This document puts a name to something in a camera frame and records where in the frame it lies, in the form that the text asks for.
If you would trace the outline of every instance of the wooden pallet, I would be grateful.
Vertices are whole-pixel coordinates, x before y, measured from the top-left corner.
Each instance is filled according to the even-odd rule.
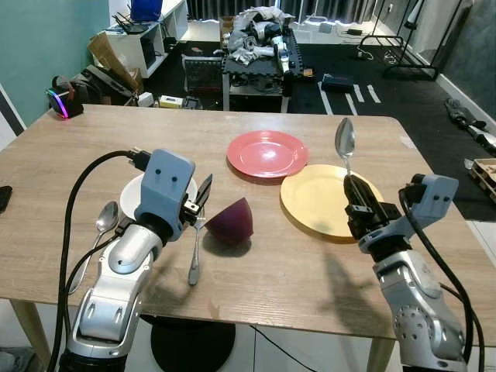
[[[476,159],[470,171],[472,178],[496,203],[496,159]]]

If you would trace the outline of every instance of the clothing rack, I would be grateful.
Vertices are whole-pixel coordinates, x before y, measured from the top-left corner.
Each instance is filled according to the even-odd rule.
[[[389,66],[388,68],[386,68],[384,70],[383,76],[386,76],[389,72],[391,72],[394,69],[398,69],[398,68],[399,69],[402,69],[402,68],[413,69],[413,68],[415,68],[415,69],[431,71],[431,72],[433,72],[433,74],[427,74],[427,75],[433,81],[439,75],[439,69],[438,69],[438,67],[434,66],[434,62],[436,61],[436,58],[439,54],[439,49],[441,48],[446,37],[448,36],[448,32],[451,29],[451,26],[454,22],[454,19],[456,18],[456,14],[458,13],[458,11],[460,9],[460,6],[461,6],[463,0],[458,1],[458,4],[456,5],[455,11],[453,12],[451,18],[449,19],[450,21],[448,22],[448,26],[446,27],[444,34],[443,34],[443,37],[441,38],[441,41],[439,42],[439,45],[436,48],[436,52],[434,53],[434,56],[432,57],[431,62],[429,64],[427,64],[425,62],[425,60],[421,59],[420,57],[418,57],[416,55],[416,53],[413,53],[410,50],[408,50],[408,58],[410,59],[410,61],[408,61],[405,58],[405,54],[407,53],[407,49],[408,49],[408,43],[410,43],[410,40],[412,38],[412,34],[417,29],[419,16],[422,13],[422,9],[423,9],[424,4],[425,4],[425,0],[421,0],[421,1],[422,1],[422,3],[420,5],[419,11],[418,11],[418,13],[415,17],[415,21],[413,22],[412,25],[407,26],[406,24],[404,24],[405,20],[407,19],[408,8],[410,7],[410,4],[412,2],[412,0],[408,0],[405,12],[403,13],[403,17],[401,18],[401,22],[399,24],[398,31],[396,32],[396,35],[375,35],[375,31],[377,29],[377,24],[379,23],[379,19],[381,18],[381,13],[384,9],[384,4],[386,2],[386,0],[382,0],[381,7],[379,8],[379,14],[377,15],[377,19],[375,21],[374,30],[372,31],[372,33],[370,35],[365,36],[362,39],[360,45],[358,46],[359,50],[363,50],[363,42],[367,39],[376,39],[382,45],[382,43],[379,40],[384,39],[384,40],[387,40],[391,46],[399,49],[399,53],[396,53],[397,50],[393,49],[394,53],[396,54],[395,55],[396,63],[394,63],[394,64],[392,64],[392,66]],[[404,38],[402,36],[400,36],[400,31],[401,31],[401,28],[403,26],[410,29],[410,32],[408,34],[406,41],[404,40]]]

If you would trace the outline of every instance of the purple object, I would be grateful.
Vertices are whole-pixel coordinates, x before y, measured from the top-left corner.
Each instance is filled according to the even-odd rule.
[[[253,218],[248,201],[241,198],[231,204],[212,217],[205,227],[224,243],[236,245],[248,240],[253,235]]]

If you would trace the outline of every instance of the red plate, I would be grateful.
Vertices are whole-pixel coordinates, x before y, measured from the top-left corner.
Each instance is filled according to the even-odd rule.
[[[258,130],[235,138],[229,144],[227,159],[244,174],[276,178],[298,173],[307,163],[308,151],[289,134]]]

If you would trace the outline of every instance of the robotic hand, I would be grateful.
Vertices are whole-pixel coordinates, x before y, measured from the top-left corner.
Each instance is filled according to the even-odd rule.
[[[282,36],[275,36],[272,38],[270,43],[274,47],[274,55],[279,62],[279,67],[282,70],[283,74],[289,72],[289,53],[286,47],[286,43],[283,41]]]
[[[124,371],[153,262],[168,241],[179,239],[186,225],[195,223],[207,201],[212,176],[198,190],[195,203],[188,201],[186,188],[195,170],[190,160],[155,150],[134,165],[146,168],[136,223],[100,257],[98,280],[79,306],[60,371]]]
[[[423,228],[442,219],[458,181],[437,175],[413,177],[404,189]],[[348,225],[362,252],[374,259],[374,273],[393,316],[404,371],[467,371],[464,335],[446,306],[439,282],[408,239],[414,229],[395,205],[379,202],[368,184],[346,176]]]

